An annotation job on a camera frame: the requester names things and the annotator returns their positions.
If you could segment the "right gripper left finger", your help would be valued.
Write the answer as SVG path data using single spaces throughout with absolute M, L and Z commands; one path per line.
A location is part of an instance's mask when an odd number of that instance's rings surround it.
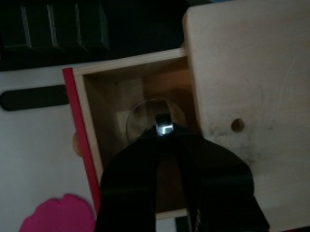
M 157 145 L 151 127 L 109 161 L 100 180 L 95 232 L 156 231 Z

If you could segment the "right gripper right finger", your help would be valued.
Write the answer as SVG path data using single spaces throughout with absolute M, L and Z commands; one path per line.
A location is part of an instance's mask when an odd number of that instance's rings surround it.
M 172 140 L 191 232 L 268 232 L 246 162 L 179 125 Z

